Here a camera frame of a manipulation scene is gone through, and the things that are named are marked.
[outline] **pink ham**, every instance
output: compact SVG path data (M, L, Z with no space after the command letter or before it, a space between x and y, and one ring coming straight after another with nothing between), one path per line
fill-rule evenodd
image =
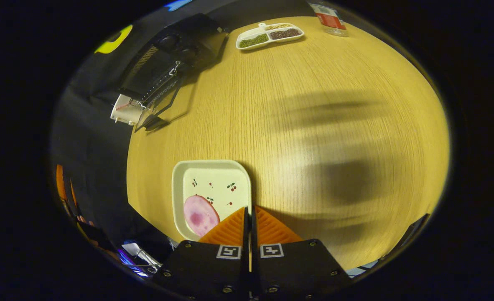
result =
M188 197L184 203L184 218L191 230L201 237L220 222L212 204L201 196Z

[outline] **plastic bottle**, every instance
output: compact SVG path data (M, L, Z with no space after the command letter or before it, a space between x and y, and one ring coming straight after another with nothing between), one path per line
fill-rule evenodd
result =
M349 36L342 18L330 3L321 0L308 0L308 4L318 16L320 23L327 26L326 33L334 36Z

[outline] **wooden table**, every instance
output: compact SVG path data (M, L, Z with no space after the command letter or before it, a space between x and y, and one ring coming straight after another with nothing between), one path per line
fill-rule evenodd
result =
M234 30L222 61L183 87L161 117L132 134L132 207L181 241L171 174L181 160L237 160L253 203L304 239L319 238L344 269L388 253L431 213L449 165L449 132L432 87L402 55L349 25L323 32L316 17L290 22L300 40L242 52Z

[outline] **bottle label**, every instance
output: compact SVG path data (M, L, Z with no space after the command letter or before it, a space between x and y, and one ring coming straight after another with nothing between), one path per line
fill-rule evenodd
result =
M338 29L346 29L343 20L338 16L338 12L334 8L310 3L309 5L323 25Z

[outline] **white container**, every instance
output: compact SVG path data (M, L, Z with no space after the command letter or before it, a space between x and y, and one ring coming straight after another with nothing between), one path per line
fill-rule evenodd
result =
M207 199L221 221L240 208L247 207L251 214L251 179L236 161L180 161L173 169L171 182L175 226L187 240L200 239L184 217L184 202L190 196L197 194Z
M134 125L140 120L143 112L140 105L130 104L130 97L120 94L113 106L110 118L115 122L120 121L128 125Z
M277 25L289 25L289 27L266 30L266 27L277 26ZM290 36L288 38L279 38L279 39L272 39L271 38L270 33L276 32L276 31L285 31L285 30L291 29L291 28L297 29L301 34L299 34L298 36ZM255 44L255 45L248 46L248 47L241 48L239 46L239 43L242 40L250 40L251 38L255 38L256 36L259 36L260 34L267 34L268 40L266 42ZM270 24L270 25L266 25L266 23L259 23L258 28L254 28L254 29L251 29L251 30L248 30L246 32L239 34L239 36L236 40L236 48L240 49L240 50L257 49L257 48L264 47L264 46L266 46L272 42L282 43L282 42L289 42L289 41L297 40L298 38L301 38L304 35L305 35L305 32L303 32L302 29L293 25L292 23L275 23L275 24Z

